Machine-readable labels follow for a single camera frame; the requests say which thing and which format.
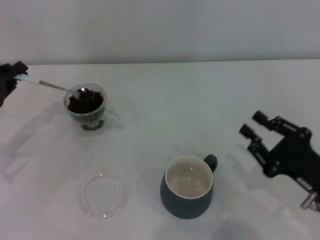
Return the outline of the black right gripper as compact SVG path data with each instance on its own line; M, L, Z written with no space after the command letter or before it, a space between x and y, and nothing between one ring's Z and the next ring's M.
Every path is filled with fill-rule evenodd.
M269 152L262 139L248 125L243 124L240 128L239 133L250 140L247 150L263 168L263 173L269 178L287 175L295 181L301 179L308 192L320 193L320 155L311 147L311 131L280 116L269 119L260 110L254 113L252 119L269 131L285 136Z

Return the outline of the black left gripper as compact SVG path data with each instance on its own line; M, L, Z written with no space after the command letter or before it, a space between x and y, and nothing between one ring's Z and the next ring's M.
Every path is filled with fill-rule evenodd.
M0 107L4 104L5 99L17 88L18 80L15 75L28 75L28 67L18 61L12 66L9 63L0 65Z

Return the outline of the blue handled metal spoon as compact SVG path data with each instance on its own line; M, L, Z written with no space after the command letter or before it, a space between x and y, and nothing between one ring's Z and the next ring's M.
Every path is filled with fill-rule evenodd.
M49 87L49 88L62 90L62 91L65 91L66 93L71 93L76 98L80 95L80 91L82 91L82 92L85 91L84 87L80 87L80 88L76 87L75 89L73 89L73 88L72 89L67 89L67 88L64 88L64 87L61 87L61 86L58 86L58 85L54 85L52 83L48 83L48 82L39 80L39 79L37 79L35 77L29 76L29 75L26 75L26 74L18 74L15 78L17 80L19 80L19 81L25 81L25 82L29 82L29 83L36 84L36 85L42 85L42 86L46 86L46 87Z

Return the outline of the clear glass cup with handle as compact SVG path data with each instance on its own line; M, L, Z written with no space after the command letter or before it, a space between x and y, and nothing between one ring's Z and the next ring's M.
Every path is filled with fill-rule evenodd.
M119 116L113 111L107 109L107 94L102 87L93 83L84 83L71 89L75 88L87 88L95 92L100 92L104 98L103 103L96 110L85 114L78 114L68 110L68 105L70 102L69 97L71 97L72 94L66 92L64 96L64 109L71 126L74 127L77 132L83 135L93 136L98 135L108 129L120 130L123 128L123 124Z

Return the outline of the coffee beans pile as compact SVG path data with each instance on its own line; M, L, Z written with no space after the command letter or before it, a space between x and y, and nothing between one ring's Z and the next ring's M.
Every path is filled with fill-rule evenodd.
M76 114L87 114L98 109L104 97L98 91L93 91L88 88L78 89L78 97L72 95L69 97L67 109Z

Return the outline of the dark green ceramic mug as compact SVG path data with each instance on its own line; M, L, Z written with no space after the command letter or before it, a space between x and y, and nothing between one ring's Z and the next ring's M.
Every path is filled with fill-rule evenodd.
M217 166L213 154L204 159L180 156L170 162L160 184L160 199L166 210L180 219L201 216L213 199L213 172Z

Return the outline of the clear glass saucer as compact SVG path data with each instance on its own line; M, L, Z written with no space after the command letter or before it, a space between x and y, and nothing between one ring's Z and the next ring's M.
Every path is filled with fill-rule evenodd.
M99 173L80 185L78 194L82 210L89 216L108 219L126 205L129 191L119 176Z

